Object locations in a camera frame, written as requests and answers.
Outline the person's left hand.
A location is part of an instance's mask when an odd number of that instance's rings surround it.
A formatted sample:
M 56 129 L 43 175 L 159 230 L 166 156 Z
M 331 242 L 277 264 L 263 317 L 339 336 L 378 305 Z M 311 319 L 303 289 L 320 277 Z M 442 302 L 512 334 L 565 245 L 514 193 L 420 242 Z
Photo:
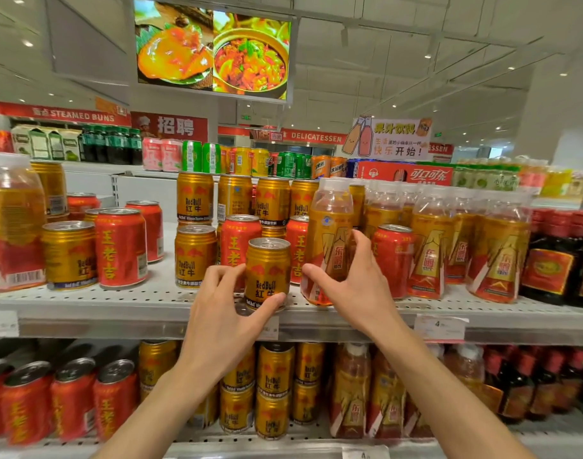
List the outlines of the person's left hand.
M 257 337 L 247 335 L 244 329 L 246 316 L 236 311 L 234 301 L 234 289 L 237 281 L 244 276 L 245 265 L 223 267 L 224 276 L 214 298 L 197 306 L 193 302 L 190 307 L 177 364 L 221 364 L 226 367 L 224 376 L 245 356 Z

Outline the orange vitamin drink bottle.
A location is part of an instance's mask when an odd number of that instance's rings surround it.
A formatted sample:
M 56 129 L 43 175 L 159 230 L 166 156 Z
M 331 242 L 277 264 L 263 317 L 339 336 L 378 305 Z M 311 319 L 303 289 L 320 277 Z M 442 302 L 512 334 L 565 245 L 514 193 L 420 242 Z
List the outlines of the orange vitamin drink bottle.
M 409 393 L 406 394 L 403 409 L 402 433 L 405 438 L 418 441 L 427 441 L 433 438 L 433 432 L 425 417 L 421 414 L 417 405 Z
M 28 156 L 0 152 L 0 293 L 45 284 L 45 193 Z
M 346 342 L 336 351 L 329 410 L 330 434 L 356 440 L 366 429 L 371 356 L 366 343 Z
M 348 277 L 353 239 L 353 200 L 346 178 L 322 178 L 309 210 L 304 264 L 336 281 Z
M 483 347 L 464 343 L 453 345 L 444 356 L 444 363 L 450 372 L 478 397 L 485 380 L 483 354 Z
M 378 350 L 372 361 L 367 436 L 379 440 L 402 438 L 406 390 L 384 354 Z

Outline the person's left forearm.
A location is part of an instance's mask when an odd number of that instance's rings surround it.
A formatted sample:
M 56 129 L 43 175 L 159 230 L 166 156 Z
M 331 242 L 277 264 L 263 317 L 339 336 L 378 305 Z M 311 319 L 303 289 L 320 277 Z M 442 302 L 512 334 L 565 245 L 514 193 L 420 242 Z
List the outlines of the person's left forearm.
M 225 371 L 214 363 L 175 365 L 90 459 L 164 459 Z

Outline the person's right forearm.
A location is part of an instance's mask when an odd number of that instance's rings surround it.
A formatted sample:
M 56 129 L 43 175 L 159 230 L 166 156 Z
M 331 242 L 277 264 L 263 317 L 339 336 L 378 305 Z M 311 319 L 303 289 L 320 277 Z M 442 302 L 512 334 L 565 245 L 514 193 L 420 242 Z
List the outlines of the person's right forearm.
M 365 330 L 402 379 L 447 459 L 537 459 L 397 316 Z

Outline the white perforated metal shelf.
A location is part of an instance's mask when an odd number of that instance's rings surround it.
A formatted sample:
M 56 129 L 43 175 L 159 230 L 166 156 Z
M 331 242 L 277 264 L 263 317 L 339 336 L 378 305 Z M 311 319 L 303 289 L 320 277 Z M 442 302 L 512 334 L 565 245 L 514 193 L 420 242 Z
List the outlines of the white perforated metal shelf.
M 23 338 L 181 339 L 195 292 L 174 284 L 176 225 L 165 223 L 165 258 L 149 266 L 148 279 L 125 289 L 99 285 L 75 291 L 45 286 L 0 293 L 0 310 L 18 313 Z M 469 319 L 465 341 L 488 345 L 583 346 L 583 309 L 557 307 L 526 298 L 512 305 L 479 299 L 465 286 L 451 286 L 442 300 L 410 297 L 397 302 L 404 321 L 417 315 Z M 280 341 L 357 342 L 369 339 L 352 329 L 332 307 L 311 305 L 290 287 L 279 316 Z
M 573 411 L 544 422 L 525 421 L 511 431 L 539 459 L 583 459 L 583 414 Z M 434 439 L 335 440 L 327 438 L 327 419 L 311 425 L 292 425 L 282 440 L 259 438 L 253 430 L 226 434 L 219 424 L 205 430 L 184 428 L 165 459 L 342 459 L 348 444 L 387 446 L 391 459 L 446 459 Z M 30 446 L 10 446 L 0 438 L 0 459 L 90 459 L 102 444 L 91 433 L 61 442 L 49 437 Z

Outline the row of dark green cans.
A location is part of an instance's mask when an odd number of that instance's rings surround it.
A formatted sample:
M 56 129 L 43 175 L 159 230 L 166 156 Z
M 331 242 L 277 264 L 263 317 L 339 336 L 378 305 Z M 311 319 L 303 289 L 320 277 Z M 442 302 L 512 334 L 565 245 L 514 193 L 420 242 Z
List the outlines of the row of dark green cans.
M 312 156 L 298 152 L 273 152 L 270 154 L 268 174 L 286 179 L 310 179 Z

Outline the row of yellow cans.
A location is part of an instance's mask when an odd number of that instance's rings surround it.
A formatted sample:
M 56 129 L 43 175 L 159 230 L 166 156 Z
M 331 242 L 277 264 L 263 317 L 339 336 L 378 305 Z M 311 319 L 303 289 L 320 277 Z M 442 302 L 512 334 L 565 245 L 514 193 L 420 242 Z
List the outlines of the row of yellow cans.
M 220 147 L 220 173 L 240 176 L 269 175 L 269 152 L 261 148 Z

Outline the red cola case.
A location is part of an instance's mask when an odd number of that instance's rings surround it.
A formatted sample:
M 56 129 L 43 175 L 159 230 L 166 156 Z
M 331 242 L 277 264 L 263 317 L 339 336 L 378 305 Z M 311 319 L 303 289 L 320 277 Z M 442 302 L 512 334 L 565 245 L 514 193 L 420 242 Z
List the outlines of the red cola case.
M 363 160 L 360 169 L 362 179 L 367 180 L 451 186 L 455 165 L 425 161 Z

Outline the red delicatessen banner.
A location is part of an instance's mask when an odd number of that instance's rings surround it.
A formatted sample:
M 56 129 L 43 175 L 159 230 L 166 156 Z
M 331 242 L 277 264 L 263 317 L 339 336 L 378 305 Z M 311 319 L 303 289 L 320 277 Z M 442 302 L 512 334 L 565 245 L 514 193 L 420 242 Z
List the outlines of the red delicatessen banner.
M 316 145 L 343 145 L 347 138 L 345 133 L 331 133 L 325 131 L 299 130 L 295 128 L 246 128 L 219 126 L 219 135 L 222 136 L 245 136 L 256 141 L 273 142 L 300 142 L 303 144 Z

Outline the juice drinks cardboard sign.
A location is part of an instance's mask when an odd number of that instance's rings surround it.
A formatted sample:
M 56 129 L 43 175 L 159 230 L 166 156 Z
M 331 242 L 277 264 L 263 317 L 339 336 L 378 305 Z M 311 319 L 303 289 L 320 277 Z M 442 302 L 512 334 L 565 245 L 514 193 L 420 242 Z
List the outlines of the juice drinks cardboard sign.
M 356 118 L 342 145 L 345 158 L 379 161 L 427 161 L 433 120 Z

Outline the row of green tea bottles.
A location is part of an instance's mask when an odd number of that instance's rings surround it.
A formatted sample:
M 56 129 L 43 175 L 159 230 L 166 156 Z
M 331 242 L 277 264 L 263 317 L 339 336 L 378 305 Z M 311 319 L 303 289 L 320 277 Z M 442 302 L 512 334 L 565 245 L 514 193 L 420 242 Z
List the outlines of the row of green tea bottles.
M 451 186 L 474 190 L 515 192 L 520 182 L 520 166 L 513 164 L 470 164 L 455 166 Z

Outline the green white drink cartons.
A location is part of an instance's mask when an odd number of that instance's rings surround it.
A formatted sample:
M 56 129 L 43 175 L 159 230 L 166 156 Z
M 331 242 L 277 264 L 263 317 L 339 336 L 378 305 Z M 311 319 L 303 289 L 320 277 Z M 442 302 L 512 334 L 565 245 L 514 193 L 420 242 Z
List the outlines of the green white drink cartons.
M 82 161 L 81 131 L 33 125 L 11 130 L 13 151 L 35 160 Z

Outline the red steamed buns banner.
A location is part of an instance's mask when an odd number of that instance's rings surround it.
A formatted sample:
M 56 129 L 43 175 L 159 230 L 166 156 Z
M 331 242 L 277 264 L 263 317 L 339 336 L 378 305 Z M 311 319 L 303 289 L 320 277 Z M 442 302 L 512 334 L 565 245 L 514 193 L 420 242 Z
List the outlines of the red steamed buns banner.
M 131 116 L 129 115 L 116 115 L 94 110 L 26 105 L 2 101 L 0 101 L 0 115 L 34 120 L 92 123 L 125 127 L 132 126 Z

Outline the hanging food display screen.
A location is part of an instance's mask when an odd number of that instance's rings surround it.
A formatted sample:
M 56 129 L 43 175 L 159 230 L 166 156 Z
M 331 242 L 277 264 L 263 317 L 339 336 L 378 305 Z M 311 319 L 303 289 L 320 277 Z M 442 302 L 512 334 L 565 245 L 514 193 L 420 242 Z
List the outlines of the hanging food display screen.
M 137 82 L 289 103 L 295 22 L 216 4 L 133 0 Z

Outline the row of assorted juice bottles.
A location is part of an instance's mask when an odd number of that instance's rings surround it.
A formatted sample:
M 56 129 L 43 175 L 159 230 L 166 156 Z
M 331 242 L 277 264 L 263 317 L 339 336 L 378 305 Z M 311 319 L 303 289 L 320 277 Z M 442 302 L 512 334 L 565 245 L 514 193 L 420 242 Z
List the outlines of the row of assorted juice bottles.
M 583 198 L 583 169 L 555 166 L 526 155 L 515 157 L 514 164 L 520 168 L 518 189 L 522 192 L 535 198 Z

